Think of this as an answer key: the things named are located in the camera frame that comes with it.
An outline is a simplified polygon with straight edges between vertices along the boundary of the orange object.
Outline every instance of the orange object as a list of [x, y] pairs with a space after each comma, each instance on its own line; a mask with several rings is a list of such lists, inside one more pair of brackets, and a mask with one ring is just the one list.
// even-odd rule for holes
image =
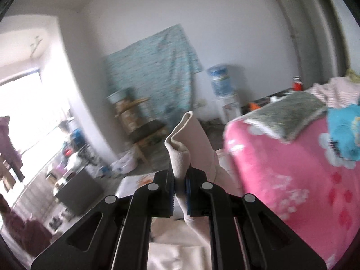
[[258, 104], [256, 104], [256, 103], [249, 103], [249, 110], [250, 111], [254, 111], [254, 110], [257, 110], [259, 108], [260, 108], [260, 106]]
[[302, 91], [302, 90], [304, 90], [303, 86], [302, 86], [302, 82], [300, 80], [300, 77], [294, 77], [293, 89], [294, 89], [294, 91]]

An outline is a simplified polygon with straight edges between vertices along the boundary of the beige fabric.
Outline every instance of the beige fabric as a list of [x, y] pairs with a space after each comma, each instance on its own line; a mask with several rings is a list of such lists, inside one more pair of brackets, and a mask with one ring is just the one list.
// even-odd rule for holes
[[227, 193], [240, 196], [240, 190], [230, 175], [220, 167], [216, 152], [192, 112], [185, 113], [181, 122], [165, 139], [165, 146], [175, 177], [175, 197], [184, 212], [184, 221], [209, 245], [208, 218], [187, 215], [184, 178], [190, 163], [192, 167], [203, 170], [209, 182], [221, 186]]
[[210, 247], [184, 220], [153, 218], [147, 270], [211, 270]]
[[234, 166], [231, 155], [224, 149], [217, 150], [216, 154], [219, 159], [219, 165], [230, 175], [231, 179], [233, 180], [234, 186], [239, 189], [239, 196], [242, 196], [244, 194], [242, 185], [239, 180], [238, 171]]

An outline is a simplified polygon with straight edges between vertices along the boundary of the white cloth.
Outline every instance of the white cloth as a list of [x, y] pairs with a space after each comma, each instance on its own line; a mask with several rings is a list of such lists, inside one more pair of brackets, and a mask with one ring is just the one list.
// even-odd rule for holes
[[184, 220], [154, 218], [147, 270], [211, 270], [210, 247]]
[[181, 122], [165, 139], [165, 146], [170, 155], [175, 177], [175, 197], [184, 213], [184, 221], [210, 244], [209, 224], [207, 217], [190, 217], [187, 215], [184, 178], [190, 164], [206, 173], [207, 180], [221, 186], [228, 194], [240, 196], [238, 186], [230, 175], [219, 165], [216, 152], [192, 112], [187, 112]]
[[328, 107], [339, 109], [351, 104], [358, 104], [360, 84], [353, 83], [346, 77], [335, 77], [324, 85], [316, 83], [306, 91], [316, 96]]

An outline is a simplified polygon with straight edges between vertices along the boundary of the blue cloth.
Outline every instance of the blue cloth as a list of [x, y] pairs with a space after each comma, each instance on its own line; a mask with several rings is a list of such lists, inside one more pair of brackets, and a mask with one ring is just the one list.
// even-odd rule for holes
[[184, 112], [192, 110], [192, 75], [202, 71], [202, 66], [179, 24], [104, 61], [109, 94], [130, 88], [135, 98], [150, 97], [155, 117], [165, 121], [171, 118], [178, 123]]
[[352, 104], [346, 108], [329, 108], [327, 123], [331, 140], [336, 143], [340, 157], [360, 160], [360, 147], [356, 144], [359, 134], [360, 106]]

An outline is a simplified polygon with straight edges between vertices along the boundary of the window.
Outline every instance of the window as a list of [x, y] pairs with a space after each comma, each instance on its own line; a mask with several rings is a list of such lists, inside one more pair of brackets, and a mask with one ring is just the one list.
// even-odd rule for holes
[[[69, 106], [60, 107], [38, 72], [0, 86], [0, 102], [0, 115], [10, 116], [9, 137], [22, 155], [21, 170], [25, 176], [23, 184], [16, 184], [13, 192], [7, 194], [11, 204], [24, 185], [61, 150], [65, 135], [58, 125], [66, 118]], [[0, 186], [0, 193], [4, 190], [3, 185]]]

